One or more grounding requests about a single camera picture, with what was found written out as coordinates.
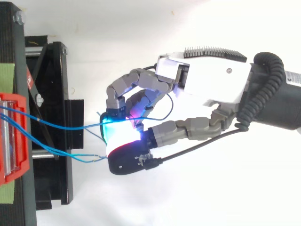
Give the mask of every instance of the green tape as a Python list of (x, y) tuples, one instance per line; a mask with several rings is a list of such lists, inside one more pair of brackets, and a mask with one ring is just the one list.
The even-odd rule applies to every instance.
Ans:
[(15, 181), (0, 186), (0, 204), (14, 204)]
[(0, 92), (13, 93), (15, 64), (0, 64)]
[[(13, 93), (15, 64), (0, 64), (0, 93)], [(13, 204), (15, 181), (0, 186), (0, 204)]]

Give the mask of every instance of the blue light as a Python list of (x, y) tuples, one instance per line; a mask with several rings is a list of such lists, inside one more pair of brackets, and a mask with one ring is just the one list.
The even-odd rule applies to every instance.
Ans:
[(124, 144), (140, 140), (140, 133), (133, 128), (130, 121), (122, 121), (103, 125), (103, 138), (107, 142), (107, 156), (111, 151)]

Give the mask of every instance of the black metal frame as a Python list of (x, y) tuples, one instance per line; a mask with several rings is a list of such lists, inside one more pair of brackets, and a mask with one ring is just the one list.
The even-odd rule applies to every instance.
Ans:
[[(20, 9), (13, 3), (0, 2), (0, 63), (15, 64), (13, 92), (26, 97), (28, 112), (39, 118), (63, 126), (82, 126), (84, 101), (68, 100), (66, 55), (61, 42), (47, 44), (43, 36), (46, 49), (41, 57), (28, 57), (35, 80), (35, 88), (29, 95), (25, 43), (31, 37), (24, 38), (24, 26), (14, 22), (17, 11)], [(40, 108), (35, 103), (38, 92), (45, 100)], [(28, 119), (28, 132), (31, 131), (43, 143), (68, 153), (83, 148), (83, 130), (56, 130)], [(30, 169), (15, 180), (14, 203), (0, 204), (1, 226), (36, 226), (36, 209), (50, 209), (51, 200), (60, 199), (62, 204), (69, 204), (73, 199), (71, 159), (56, 157), (33, 162), (31, 142), (28, 147)]]
[[(13, 19), (17, 11), (20, 9), (13, 3), (0, 2), (0, 63), (15, 64), (14, 93), (28, 98), (24, 28)], [(0, 204), (0, 222), (4, 226), (37, 225), (30, 142), (28, 148), (30, 169), (15, 180), (14, 204)]]
[[(37, 117), (53, 124), (77, 127), (83, 125), (83, 100), (68, 100), (66, 47), (61, 42), (44, 44), (40, 56), (26, 58), (34, 85), (30, 89), (30, 110)], [(38, 107), (36, 95), (44, 103)], [(31, 121), (32, 134), (42, 143), (71, 153), (83, 148), (83, 130), (66, 131)], [(33, 144), (33, 150), (40, 149)], [(51, 209), (51, 200), (69, 204), (73, 200), (72, 165), (66, 157), (34, 159), (34, 180), (37, 210)]]

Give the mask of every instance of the wire connector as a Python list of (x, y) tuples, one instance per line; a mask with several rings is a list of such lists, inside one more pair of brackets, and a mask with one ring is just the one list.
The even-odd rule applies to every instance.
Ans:
[(162, 164), (162, 163), (163, 163), (163, 161), (162, 161), (161, 158), (146, 159), (146, 160), (144, 161), (143, 166), (144, 166), (144, 168), (145, 168), (146, 170), (150, 170), (150, 169), (152, 169), (152, 168), (155, 168), (155, 167), (159, 166), (159, 165)]

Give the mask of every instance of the black cable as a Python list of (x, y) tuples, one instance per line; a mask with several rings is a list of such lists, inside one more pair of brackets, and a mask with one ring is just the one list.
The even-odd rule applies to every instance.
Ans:
[(273, 53), (262, 52), (254, 57), (254, 63), (265, 65), (269, 71), (269, 79), (254, 97), (248, 101), (237, 114), (235, 127), (248, 131), (250, 123), (264, 108), (266, 103), (275, 95), (285, 80), (285, 71), (282, 60)]
[(232, 131), (229, 131), (229, 132), (220, 134), (220, 135), (218, 135), (218, 136), (216, 136), (216, 137), (214, 137), (214, 138), (211, 138), (210, 140), (205, 141), (205, 142), (203, 142), (203, 143), (201, 143), (201, 144), (195, 145), (195, 146), (190, 147), (190, 148), (188, 148), (188, 149), (186, 149), (186, 150), (184, 150), (184, 151), (181, 151), (181, 152), (172, 154), (172, 155), (170, 155), (170, 156), (167, 156), (167, 157), (165, 157), (165, 158), (162, 158), (160, 161), (161, 161), (161, 162), (164, 162), (164, 161), (173, 159), (173, 158), (175, 158), (175, 157), (178, 157), (178, 156), (180, 156), (180, 155), (186, 154), (186, 153), (188, 153), (188, 152), (192, 152), (192, 151), (194, 151), (194, 150), (196, 150), (196, 149), (198, 149), (198, 148), (200, 148), (200, 147), (204, 147), (204, 146), (206, 146), (206, 145), (208, 145), (208, 144), (210, 144), (210, 143), (212, 143), (212, 142), (214, 142), (214, 141), (216, 141), (216, 140), (218, 140), (218, 139), (221, 139), (221, 138), (223, 138), (223, 137), (226, 137), (226, 136), (229, 136), (229, 135), (232, 135), (232, 134), (240, 133), (240, 132), (244, 132), (244, 131), (242, 131), (242, 130), (240, 130), (240, 129), (236, 129), (236, 130), (232, 130)]
[(150, 69), (156, 69), (157, 68), (157, 64), (155, 64), (154, 66), (149, 66), (149, 67), (145, 67), (143, 68), (144, 70), (150, 70)]

